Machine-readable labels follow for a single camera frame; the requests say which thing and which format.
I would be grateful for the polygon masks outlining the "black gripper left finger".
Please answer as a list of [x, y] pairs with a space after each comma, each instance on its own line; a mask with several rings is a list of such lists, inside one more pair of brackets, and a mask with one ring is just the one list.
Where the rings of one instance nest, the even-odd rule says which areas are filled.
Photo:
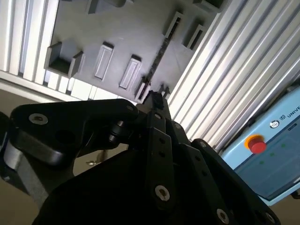
[[166, 117], [150, 93], [124, 99], [22, 105], [10, 117], [10, 166], [39, 210], [68, 180], [127, 150], [169, 150]]

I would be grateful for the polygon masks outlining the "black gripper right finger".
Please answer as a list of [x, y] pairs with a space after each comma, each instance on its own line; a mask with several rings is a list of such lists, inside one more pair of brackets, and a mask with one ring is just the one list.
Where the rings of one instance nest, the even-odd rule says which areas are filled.
[[189, 141], [171, 119], [166, 99], [154, 94], [155, 108], [166, 117], [178, 195], [190, 225], [279, 225], [276, 214], [202, 139]]

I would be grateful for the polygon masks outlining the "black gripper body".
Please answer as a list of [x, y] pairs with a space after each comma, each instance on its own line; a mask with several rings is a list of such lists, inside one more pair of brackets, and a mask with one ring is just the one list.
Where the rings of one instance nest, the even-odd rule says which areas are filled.
[[36, 225], [205, 225], [211, 211], [185, 160], [169, 150], [127, 150], [68, 180]]

